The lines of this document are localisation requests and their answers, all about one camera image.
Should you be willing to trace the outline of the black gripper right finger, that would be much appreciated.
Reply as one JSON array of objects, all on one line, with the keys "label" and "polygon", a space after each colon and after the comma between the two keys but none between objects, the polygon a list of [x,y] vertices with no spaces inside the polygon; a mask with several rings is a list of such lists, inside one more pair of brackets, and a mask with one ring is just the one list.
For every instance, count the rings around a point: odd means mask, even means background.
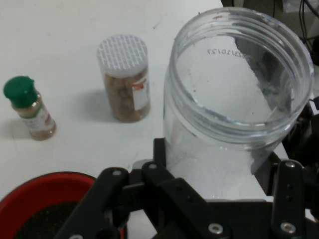
[{"label": "black gripper right finger", "polygon": [[306,239],[307,220],[304,168],[294,160],[281,160],[271,153],[254,173],[267,196],[272,196],[266,214],[256,228],[260,239]]}]

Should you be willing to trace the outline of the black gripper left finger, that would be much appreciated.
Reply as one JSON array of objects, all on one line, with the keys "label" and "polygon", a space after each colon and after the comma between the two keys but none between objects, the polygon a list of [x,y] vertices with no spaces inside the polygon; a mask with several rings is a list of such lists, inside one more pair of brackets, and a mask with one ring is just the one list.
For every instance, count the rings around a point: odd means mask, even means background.
[{"label": "black gripper left finger", "polygon": [[107,168],[62,226],[58,239],[118,239],[131,212],[144,210],[158,239],[222,239],[224,222],[183,179],[165,167],[165,142],[137,173]]}]

